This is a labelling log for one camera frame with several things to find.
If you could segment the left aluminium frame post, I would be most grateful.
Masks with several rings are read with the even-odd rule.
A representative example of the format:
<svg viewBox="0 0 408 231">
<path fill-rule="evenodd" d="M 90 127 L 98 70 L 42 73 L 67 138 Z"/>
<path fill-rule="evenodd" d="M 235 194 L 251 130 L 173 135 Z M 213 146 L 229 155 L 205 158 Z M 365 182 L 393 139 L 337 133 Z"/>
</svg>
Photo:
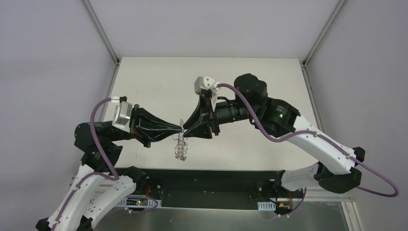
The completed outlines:
<svg viewBox="0 0 408 231">
<path fill-rule="evenodd" d="M 98 34 L 102 44 L 104 45 L 105 49 L 107 50 L 109 56 L 111 57 L 112 61 L 114 62 L 115 66 L 119 66 L 120 58 L 117 56 L 90 0 L 82 0 L 81 4 L 84 7 L 87 15 L 89 16 L 90 22 L 92 23 L 96 33 Z"/>
</svg>

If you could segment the right aluminium frame post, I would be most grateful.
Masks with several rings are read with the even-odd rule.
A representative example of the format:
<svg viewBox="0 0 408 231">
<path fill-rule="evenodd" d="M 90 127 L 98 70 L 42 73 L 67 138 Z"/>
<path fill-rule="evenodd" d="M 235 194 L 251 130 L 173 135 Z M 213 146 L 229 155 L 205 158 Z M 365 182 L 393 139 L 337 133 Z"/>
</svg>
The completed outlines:
<svg viewBox="0 0 408 231">
<path fill-rule="evenodd" d="M 336 19 L 340 15 L 341 11 L 343 10 L 344 6 L 346 5 L 347 0 L 338 0 L 334 9 L 332 10 L 331 14 L 329 15 L 328 19 L 326 20 L 323 28 L 319 32 L 316 40 L 314 41 L 312 47 L 310 48 L 309 52 L 307 53 L 305 59 L 302 61 L 303 67 L 307 68 L 307 66 L 312 61 L 313 57 L 315 56 L 318 48 L 326 38 L 327 34 L 329 33 L 330 29 L 334 25 Z"/>
</svg>

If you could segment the aluminium rail frame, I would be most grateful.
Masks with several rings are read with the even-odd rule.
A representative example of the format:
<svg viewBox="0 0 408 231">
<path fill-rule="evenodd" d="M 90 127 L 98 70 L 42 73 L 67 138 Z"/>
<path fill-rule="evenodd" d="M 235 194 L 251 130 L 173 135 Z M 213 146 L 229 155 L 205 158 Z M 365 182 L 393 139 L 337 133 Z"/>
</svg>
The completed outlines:
<svg viewBox="0 0 408 231">
<path fill-rule="evenodd" d="M 354 202 L 351 192 L 343 194 L 329 192 L 320 186 L 307 187 L 305 201 L 311 202 Z"/>
</svg>

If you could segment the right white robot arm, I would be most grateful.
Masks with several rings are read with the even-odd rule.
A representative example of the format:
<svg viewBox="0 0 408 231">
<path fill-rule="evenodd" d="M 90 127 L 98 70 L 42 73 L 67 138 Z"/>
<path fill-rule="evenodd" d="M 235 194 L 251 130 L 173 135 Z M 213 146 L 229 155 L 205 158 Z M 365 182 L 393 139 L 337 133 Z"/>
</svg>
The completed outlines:
<svg viewBox="0 0 408 231">
<path fill-rule="evenodd" d="M 273 191 L 285 197 L 301 188 L 320 186 L 332 193 L 346 193 L 361 183 L 357 169 L 365 150 L 349 148 L 313 126 L 294 106 L 268 96 L 266 82 L 247 73 L 235 78 L 227 88 L 234 100 L 218 95 L 222 84 L 210 77 L 198 77 L 194 91 L 199 96 L 196 109 L 184 123 L 184 137 L 211 139 L 220 125 L 249 122 L 273 142 L 288 141 L 313 156 L 317 162 L 298 170 L 285 170 L 273 184 Z"/>
</svg>

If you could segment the aluminium frame post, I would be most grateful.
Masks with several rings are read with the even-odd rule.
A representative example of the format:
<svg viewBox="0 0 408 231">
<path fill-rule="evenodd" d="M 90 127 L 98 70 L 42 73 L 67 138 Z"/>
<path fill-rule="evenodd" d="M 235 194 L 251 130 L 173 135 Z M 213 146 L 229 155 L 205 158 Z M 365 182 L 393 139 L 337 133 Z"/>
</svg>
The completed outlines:
<svg viewBox="0 0 408 231">
<path fill-rule="evenodd" d="M 316 40 L 314 41 L 312 47 L 310 48 L 309 52 L 307 53 L 305 59 L 302 61 L 303 67 L 307 68 L 307 66 L 312 61 L 313 57 L 315 56 L 318 48 L 326 38 L 327 34 L 329 33 L 330 29 L 334 25 L 336 19 L 340 15 L 341 11 L 343 10 L 344 6 L 346 5 L 347 0 L 338 0 L 334 9 L 332 10 L 331 14 L 329 15 L 328 19 L 326 20 L 323 28 L 319 32 Z"/>
<path fill-rule="evenodd" d="M 119 66 L 120 58 L 117 56 L 90 0 L 82 0 L 81 4 L 84 7 L 87 15 L 89 16 L 90 22 L 92 23 L 96 33 L 98 34 L 102 44 L 104 45 L 105 49 L 107 50 L 109 56 L 111 57 L 112 61 L 114 62 L 115 66 Z"/>
</svg>

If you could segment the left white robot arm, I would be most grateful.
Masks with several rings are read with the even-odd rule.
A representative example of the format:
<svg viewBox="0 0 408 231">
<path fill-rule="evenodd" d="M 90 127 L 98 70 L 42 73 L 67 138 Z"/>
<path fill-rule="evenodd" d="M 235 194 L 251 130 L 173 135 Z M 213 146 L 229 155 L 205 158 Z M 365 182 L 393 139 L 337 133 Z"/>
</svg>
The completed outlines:
<svg viewBox="0 0 408 231">
<path fill-rule="evenodd" d="M 147 174 L 130 166 L 115 169 L 122 140 L 137 140 L 144 147 L 180 133 L 182 127 L 168 123 L 138 105 L 117 100 L 112 121 L 97 122 L 98 109 L 111 98 L 97 103 L 88 123 L 75 130 L 75 146 L 84 154 L 68 193 L 52 215 L 40 219 L 39 231 L 91 231 L 121 200 L 137 198 L 150 202 Z"/>
</svg>

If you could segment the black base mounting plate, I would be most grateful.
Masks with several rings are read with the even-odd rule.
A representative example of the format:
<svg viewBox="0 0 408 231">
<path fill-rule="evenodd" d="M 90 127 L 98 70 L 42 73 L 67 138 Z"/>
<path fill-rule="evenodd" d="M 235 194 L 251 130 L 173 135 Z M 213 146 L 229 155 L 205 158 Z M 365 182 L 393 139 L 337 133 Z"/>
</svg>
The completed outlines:
<svg viewBox="0 0 408 231">
<path fill-rule="evenodd" d="M 159 200 L 166 208 L 257 210 L 259 202 L 304 195 L 303 189 L 291 192 L 279 186 L 280 171 L 142 171 L 147 177 L 134 194 Z"/>
</svg>

